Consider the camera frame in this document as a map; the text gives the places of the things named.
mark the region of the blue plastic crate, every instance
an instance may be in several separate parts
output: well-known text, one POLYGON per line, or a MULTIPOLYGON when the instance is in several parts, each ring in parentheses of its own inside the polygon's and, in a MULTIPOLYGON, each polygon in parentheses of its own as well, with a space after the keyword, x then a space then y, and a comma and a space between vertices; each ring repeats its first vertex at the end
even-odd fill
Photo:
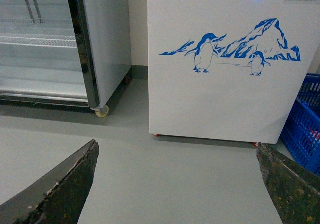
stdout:
POLYGON ((300 165, 320 176, 320 75, 307 74, 281 139, 300 165))

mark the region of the freezer panel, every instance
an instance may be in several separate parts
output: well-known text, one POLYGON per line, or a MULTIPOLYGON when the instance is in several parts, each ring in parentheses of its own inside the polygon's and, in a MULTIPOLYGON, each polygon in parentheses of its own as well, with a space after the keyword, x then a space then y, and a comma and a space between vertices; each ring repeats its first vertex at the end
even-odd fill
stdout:
POLYGON ((32 0, 31 7, 39 19, 71 21, 68 0, 32 0))
POLYGON ((91 108, 97 108, 100 104, 100 97, 97 86, 97 76, 94 67, 92 45, 89 36, 87 14, 84 0, 68 0, 73 20, 73 29, 76 36, 76 43, 80 56, 81 68, 84 83, 88 96, 88 103, 91 108))
POLYGON ((0 19, 30 19, 26 0, 0 0, 0 19))
POLYGON ((103 107, 131 67, 128 0, 84 0, 103 107))
POLYGON ((148 0, 150 133, 276 143, 319 0, 148 0))

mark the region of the glass door refrigerator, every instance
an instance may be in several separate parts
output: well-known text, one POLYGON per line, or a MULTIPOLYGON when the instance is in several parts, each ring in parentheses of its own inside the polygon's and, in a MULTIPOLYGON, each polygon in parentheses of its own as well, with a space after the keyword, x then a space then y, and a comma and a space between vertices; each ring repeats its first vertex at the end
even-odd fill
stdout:
POLYGON ((0 99, 98 116, 131 67, 128 0, 0 0, 0 99))

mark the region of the blue mountain graphic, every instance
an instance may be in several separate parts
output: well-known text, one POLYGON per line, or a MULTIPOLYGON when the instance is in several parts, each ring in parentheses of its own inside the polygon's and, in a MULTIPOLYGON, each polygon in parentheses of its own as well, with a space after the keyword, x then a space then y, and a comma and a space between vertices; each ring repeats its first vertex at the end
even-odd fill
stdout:
POLYGON ((266 59, 301 60, 299 47, 288 47, 280 21, 276 18, 261 21, 245 37, 226 47, 219 46, 217 50, 220 57, 226 58, 251 58, 253 52, 261 51, 266 59))
POLYGON ((170 51, 170 52, 165 51, 161 55, 174 55, 174 54, 179 53, 179 52, 187 51, 188 50, 187 47, 192 45, 193 43, 194 43, 194 41, 189 40, 184 45, 182 45, 179 49, 173 50, 173 51, 170 51))

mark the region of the penguin decal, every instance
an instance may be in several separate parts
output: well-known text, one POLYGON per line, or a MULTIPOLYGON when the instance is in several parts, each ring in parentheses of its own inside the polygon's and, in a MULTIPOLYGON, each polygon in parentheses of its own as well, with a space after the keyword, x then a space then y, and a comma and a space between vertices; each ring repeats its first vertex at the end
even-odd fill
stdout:
POLYGON ((251 65, 250 75, 260 76, 265 64, 271 66, 271 64, 265 60, 264 54, 261 51, 255 51, 252 57, 253 59, 248 63, 248 65, 251 65))
POLYGON ((216 50, 217 44, 213 45, 214 42, 218 42, 224 39, 227 36, 226 34, 221 37, 217 37, 213 33, 205 34, 201 41, 198 43, 197 47, 192 50, 189 50, 185 56, 188 54, 194 54, 194 71, 200 73, 208 73, 208 68, 211 65, 213 55, 219 56, 218 51, 216 50))

